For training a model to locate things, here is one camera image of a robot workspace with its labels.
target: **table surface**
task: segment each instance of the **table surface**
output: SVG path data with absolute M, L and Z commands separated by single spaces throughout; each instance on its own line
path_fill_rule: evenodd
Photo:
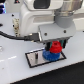
M 84 84 L 84 62 L 27 78 L 13 84 Z
M 14 17 L 11 15 L 12 14 L 0 15 L 0 23 L 3 23 L 3 27 L 0 27 L 0 31 L 14 35 L 12 19 L 18 18 L 19 16 L 17 13 L 14 14 Z M 0 84 L 13 83 L 84 61 L 83 35 L 83 32 L 77 32 L 74 37 L 68 41 L 66 48 L 63 50 L 67 57 L 66 60 L 36 68 L 29 68 L 25 53 L 43 48 L 43 44 L 16 41 L 0 36 L 0 46 L 3 47 L 3 51 L 0 52 Z

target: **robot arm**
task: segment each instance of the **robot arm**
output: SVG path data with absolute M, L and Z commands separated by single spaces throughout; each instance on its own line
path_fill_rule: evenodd
M 24 0 L 24 2 L 20 11 L 21 36 L 39 32 L 41 42 L 51 42 L 70 38 L 76 33 L 73 15 L 81 8 L 82 0 Z

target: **white surface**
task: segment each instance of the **white surface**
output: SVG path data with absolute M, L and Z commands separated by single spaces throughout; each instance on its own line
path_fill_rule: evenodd
M 84 31 L 84 17 L 74 19 L 74 23 L 77 31 Z
M 4 25 L 0 27 L 0 31 L 14 35 L 11 14 L 0 15 L 0 23 Z M 84 61 L 84 32 L 77 32 L 76 35 L 69 40 L 65 50 L 63 50 L 67 57 L 66 60 L 36 68 L 29 68 L 25 53 L 42 48 L 42 44 L 10 40 L 0 36 L 0 46 L 3 47 L 3 51 L 0 52 L 0 84 L 13 83 Z
M 16 13 L 20 11 L 23 4 L 23 0 L 19 0 L 20 3 L 15 4 L 15 0 L 6 0 L 5 7 L 7 13 Z
M 51 0 L 48 9 L 34 9 L 34 1 L 35 0 L 24 0 L 29 10 L 53 10 L 60 8 L 63 4 L 63 0 Z

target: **black platform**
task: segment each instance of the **black platform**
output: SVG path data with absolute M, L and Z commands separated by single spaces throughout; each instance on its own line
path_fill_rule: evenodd
M 84 62 L 13 84 L 84 84 Z

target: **blue object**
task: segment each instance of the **blue object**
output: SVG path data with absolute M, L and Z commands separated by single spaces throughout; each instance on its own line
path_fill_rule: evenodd
M 4 12 L 6 13 L 6 7 L 5 7 L 5 3 L 4 3 Z
M 43 50 L 43 57 L 48 61 L 57 61 L 60 58 L 60 53 L 51 53 L 50 51 Z

